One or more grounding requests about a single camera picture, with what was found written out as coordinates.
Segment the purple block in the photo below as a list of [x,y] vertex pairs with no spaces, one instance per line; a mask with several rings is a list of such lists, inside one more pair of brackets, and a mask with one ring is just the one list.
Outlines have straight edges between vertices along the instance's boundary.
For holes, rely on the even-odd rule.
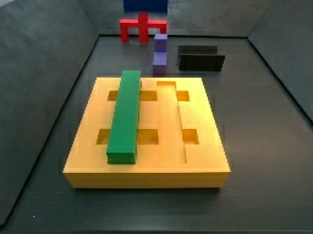
[[154,52],[166,52],[166,44],[156,44]]
[[154,52],[153,65],[166,65],[166,52]]
[[153,59],[153,75],[164,76],[166,71],[166,52],[156,52]]
[[153,65],[153,74],[165,74],[166,65]]
[[156,41],[156,44],[166,44],[166,41],[168,41],[168,34],[156,34],[154,35],[154,41]]

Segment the wooden block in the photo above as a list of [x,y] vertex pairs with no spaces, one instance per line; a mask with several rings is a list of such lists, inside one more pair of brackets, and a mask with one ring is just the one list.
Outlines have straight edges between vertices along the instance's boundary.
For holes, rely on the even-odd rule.
[[65,165],[73,187],[223,187],[231,167],[203,79],[141,80],[136,165],[108,163],[121,78],[98,78]]
[[108,143],[108,162],[134,164],[140,117],[141,71],[125,70]]

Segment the rectangular slot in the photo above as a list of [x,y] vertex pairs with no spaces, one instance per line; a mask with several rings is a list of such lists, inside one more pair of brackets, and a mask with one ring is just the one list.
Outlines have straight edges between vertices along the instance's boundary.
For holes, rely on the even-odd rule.
[[[120,94],[118,90],[112,90],[108,95],[108,100],[117,101],[118,94]],[[178,101],[190,101],[190,93],[186,90],[178,90],[177,96],[178,96]],[[158,100],[157,90],[141,91],[141,101],[157,101],[157,100]]]
[[110,136],[110,129],[101,129],[97,138],[97,144],[108,144],[109,136]]
[[158,82],[158,104],[161,164],[186,164],[176,82]]
[[[97,144],[108,144],[110,137],[110,129],[101,129]],[[160,144],[158,129],[138,129],[138,144]]]
[[[117,101],[118,99],[118,90],[112,90],[109,92],[108,100],[109,101]],[[142,90],[141,91],[141,101],[157,101],[157,91],[156,90]]]
[[199,134],[196,129],[182,130],[182,140],[185,144],[200,144]]
[[112,91],[109,92],[108,100],[109,100],[109,101],[117,101],[117,99],[118,99],[118,94],[120,94],[120,92],[118,92],[117,90],[112,90]]
[[160,144],[158,129],[138,129],[138,144]]
[[190,93],[185,90],[177,91],[178,101],[190,101]]

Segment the dark gray enclosure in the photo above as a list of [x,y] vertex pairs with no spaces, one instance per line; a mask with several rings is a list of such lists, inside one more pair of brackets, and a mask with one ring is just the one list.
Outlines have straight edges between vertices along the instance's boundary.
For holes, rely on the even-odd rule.
[[[170,0],[169,14],[150,14],[150,18],[168,19],[170,35],[248,37],[264,12],[276,1]],[[137,13],[124,13],[122,0],[79,2],[102,35],[118,35],[121,18],[137,18]]]
[[249,40],[313,120],[313,1],[280,0]]
[[0,8],[0,225],[97,39],[77,0]]

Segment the gray floor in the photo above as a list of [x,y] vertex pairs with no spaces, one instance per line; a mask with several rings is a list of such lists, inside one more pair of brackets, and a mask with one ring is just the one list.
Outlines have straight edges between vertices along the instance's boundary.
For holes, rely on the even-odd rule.
[[[178,45],[219,45],[221,73],[180,73]],[[101,37],[5,231],[313,230],[313,129],[247,39],[172,37],[168,72],[204,77],[233,169],[219,189],[79,189],[62,170],[98,75],[152,73],[153,41]]]

